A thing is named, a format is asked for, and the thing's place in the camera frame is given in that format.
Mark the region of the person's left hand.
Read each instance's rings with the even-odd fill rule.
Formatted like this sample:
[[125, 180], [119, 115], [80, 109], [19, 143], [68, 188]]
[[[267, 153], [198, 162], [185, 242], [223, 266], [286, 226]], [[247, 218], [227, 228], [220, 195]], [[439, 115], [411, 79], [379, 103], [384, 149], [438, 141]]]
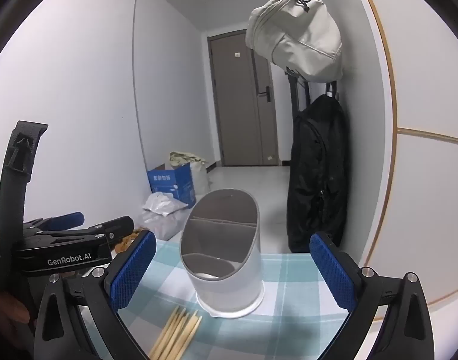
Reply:
[[0, 333], [18, 349], [28, 349], [30, 312], [15, 297], [0, 293]]

